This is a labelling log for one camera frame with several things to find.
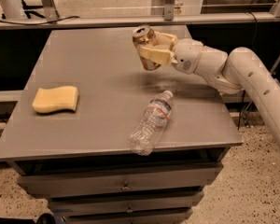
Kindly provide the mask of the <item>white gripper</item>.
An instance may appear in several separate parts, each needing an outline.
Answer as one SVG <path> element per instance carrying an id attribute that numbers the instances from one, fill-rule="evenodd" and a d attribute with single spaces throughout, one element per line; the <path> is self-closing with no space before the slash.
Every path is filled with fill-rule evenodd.
<path id="1" fill-rule="evenodd" d="M 203 51 L 202 42 L 191 38 L 178 40 L 175 35 L 161 32 L 154 35 L 153 46 L 140 48 L 141 57 L 160 65 L 172 64 L 175 70 L 185 74 L 194 72 Z"/>

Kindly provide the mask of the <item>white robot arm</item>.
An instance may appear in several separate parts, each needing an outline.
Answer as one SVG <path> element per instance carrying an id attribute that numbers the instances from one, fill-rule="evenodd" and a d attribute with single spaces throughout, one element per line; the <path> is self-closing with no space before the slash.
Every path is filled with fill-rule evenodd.
<path id="1" fill-rule="evenodd" d="M 240 47 L 226 53 L 147 26 L 133 32 L 133 43 L 148 71 L 171 65 L 181 73 L 202 77 L 223 93 L 245 91 L 280 149 L 280 86 L 251 49 Z"/>

